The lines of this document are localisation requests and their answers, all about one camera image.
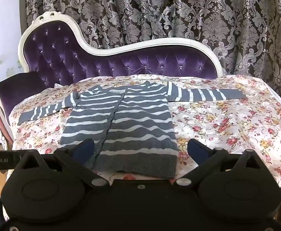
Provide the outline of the grey white striped sweater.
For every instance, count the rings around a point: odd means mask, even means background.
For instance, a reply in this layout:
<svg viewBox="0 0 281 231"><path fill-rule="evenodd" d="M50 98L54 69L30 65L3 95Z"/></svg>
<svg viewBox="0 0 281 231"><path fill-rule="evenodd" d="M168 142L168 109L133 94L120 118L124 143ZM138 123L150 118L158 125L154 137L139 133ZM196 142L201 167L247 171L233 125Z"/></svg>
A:
<svg viewBox="0 0 281 231"><path fill-rule="evenodd" d="M243 92L237 89L183 89L172 82L107 89L95 86L81 93L74 91L56 104L24 112L19 123L70 108L60 147L71 149L91 139L94 146L85 167L97 172L173 178L179 151L168 104L242 98Z"/></svg>

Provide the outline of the damask patterned curtain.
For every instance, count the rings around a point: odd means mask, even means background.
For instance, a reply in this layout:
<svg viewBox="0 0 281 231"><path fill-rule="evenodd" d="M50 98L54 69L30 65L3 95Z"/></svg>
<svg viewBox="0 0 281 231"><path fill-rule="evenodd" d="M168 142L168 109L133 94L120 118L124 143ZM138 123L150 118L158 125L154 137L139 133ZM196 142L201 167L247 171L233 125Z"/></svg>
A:
<svg viewBox="0 0 281 231"><path fill-rule="evenodd" d="M24 0L27 24L61 12L93 47L166 37L199 41L228 74L263 79L281 97L281 0Z"/></svg>

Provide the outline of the floral bed sheet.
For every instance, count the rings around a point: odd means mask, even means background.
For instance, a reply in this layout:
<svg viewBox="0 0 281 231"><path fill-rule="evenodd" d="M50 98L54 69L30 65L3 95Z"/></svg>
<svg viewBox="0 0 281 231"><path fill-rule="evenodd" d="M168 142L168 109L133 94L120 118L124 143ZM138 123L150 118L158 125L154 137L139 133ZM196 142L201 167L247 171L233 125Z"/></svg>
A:
<svg viewBox="0 0 281 231"><path fill-rule="evenodd" d="M228 75L214 80L195 77L166 77L138 74L127 77L88 78L73 85L54 85L40 93L26 96L9 115L13 132L13 149L37 149L40 153L56 150L70 110L37 121L18 125L21 113L37 106L47 106L64 99L72 91L85 91L95 85L103 88L139 85L146 81L166 85L172 82L182 88L239 89L240 100L217 102L171 103L179 157L176 176L196 167L187 154L189 139L197 139L210 148L224 148L230 153L253 149L281 185L281 98L259 78Z"/></svg>

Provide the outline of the purple tufted chaise sofa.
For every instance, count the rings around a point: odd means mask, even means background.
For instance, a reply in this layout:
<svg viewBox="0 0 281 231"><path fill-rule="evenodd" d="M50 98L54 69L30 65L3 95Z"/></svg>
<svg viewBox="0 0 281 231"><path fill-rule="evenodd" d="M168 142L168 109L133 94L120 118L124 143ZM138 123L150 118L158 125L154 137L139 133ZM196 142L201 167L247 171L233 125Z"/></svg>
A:
<svg viewBox="0 0 281 231"><path fill-rule="evenodd" d="M213 51L186 38L160 38L99 49L84 39L68 15L45 12L25 30L18 44L23 73L0 82L0 107L5 116L24 99L52 88L101 76L159 74L214 79L223 75Z"/></svg>

